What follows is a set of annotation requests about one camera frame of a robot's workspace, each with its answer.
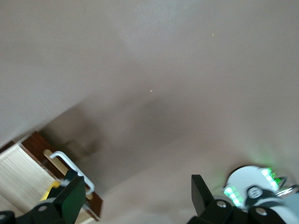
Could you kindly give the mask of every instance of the silver screw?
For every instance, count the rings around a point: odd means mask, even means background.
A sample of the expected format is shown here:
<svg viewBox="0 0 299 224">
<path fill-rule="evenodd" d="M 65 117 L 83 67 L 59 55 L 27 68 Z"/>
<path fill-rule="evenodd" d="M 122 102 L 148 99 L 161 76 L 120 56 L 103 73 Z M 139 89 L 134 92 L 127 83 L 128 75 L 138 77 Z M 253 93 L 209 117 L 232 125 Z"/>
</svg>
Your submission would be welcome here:
<svg viewBox="0 0 299 224">
<path fill-rule="evenodd" d="M 260 214 L 261 216 L 266 216 L 267 215 L 266 210 L 262 209 L 262 208 L 256 208 L 256 212 L 257 212 L 257 214 Z"/>
<path fill-rule="evenodd" d="M 45 211 L 46 209 L 47 209 L 47 206 L 43 205 L 43 206 L 39 207 L 37 210 L 38 211 Z"/>
<path fill-rule="evenodd" d="M 226 208 L 226 203 L 224 201 L 217 201 L 217 205 L 220 207 L 220 208 Z"/>
<path fill-rule="evenodd" d="M 2 214 L 0 215 L 0 220 L 5 219 L 6 215 Z"/>
</svg>

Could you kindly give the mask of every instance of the glossy floor surface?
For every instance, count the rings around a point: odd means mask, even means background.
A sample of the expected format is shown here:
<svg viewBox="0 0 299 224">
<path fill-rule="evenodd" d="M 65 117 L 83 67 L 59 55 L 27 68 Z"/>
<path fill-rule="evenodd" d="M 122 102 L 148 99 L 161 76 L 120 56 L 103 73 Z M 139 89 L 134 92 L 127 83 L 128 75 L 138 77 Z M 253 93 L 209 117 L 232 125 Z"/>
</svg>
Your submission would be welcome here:
<svg viewBox="0 0 299 224">
<path fill-rule="evenodd" d="M 42 129 L 103 224 L 184 224 L 264 164 L 299 181 L 299 1 L 2 0 L 0 143 Z"/>
</svg>

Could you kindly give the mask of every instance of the yellow object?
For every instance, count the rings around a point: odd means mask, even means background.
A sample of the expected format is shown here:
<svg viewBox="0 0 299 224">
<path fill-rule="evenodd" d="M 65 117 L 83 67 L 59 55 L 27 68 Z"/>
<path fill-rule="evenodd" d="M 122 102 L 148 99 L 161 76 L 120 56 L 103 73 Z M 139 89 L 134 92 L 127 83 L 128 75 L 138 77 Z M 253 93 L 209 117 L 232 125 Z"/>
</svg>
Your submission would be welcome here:
<svg viewBox="0 0 299 224">
<path fill-rule="evenodd" d="M 58 181 L 54 181 L 54 182 L 52 183 L 52 185 L 49 187 L 49 189 L 46 191 L 46 193 L 42 196 L 42 198 L 40 199 L 40 202 L 46 200 L 46 199 L 48 198 L 48 195 L 49 195 L 51 189 L 52 189 L 52 188 L 58 188 L 59 185 L 60 185 L 60 182 L 58 182 Z"/>
</svg>

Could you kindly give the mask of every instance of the metal handle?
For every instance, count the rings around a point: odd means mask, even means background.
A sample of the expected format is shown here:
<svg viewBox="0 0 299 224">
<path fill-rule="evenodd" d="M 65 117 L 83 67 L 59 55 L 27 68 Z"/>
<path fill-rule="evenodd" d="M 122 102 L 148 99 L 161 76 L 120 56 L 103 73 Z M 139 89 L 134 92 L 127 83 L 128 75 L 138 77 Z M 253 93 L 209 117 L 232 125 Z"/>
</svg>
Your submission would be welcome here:
<svg viewBox="0 0 299 224">
<path fill-rule="evenodd" d="M 76 171 L 78 173 L 78 176 L 84 177 L 84 182 L 89 186 L 89 190 L 86 192 L 87 195 L 94 192 L 94 184 L 91 182 L 91 180 L 88 179 L 88 177 L 73 163 L 72 160 L 63 152 L 56 151 L 52 155 L 50 155 L 51 159 L 54 159 L 55 157 L 59 156 L 71 169 Z"/>
</svg>

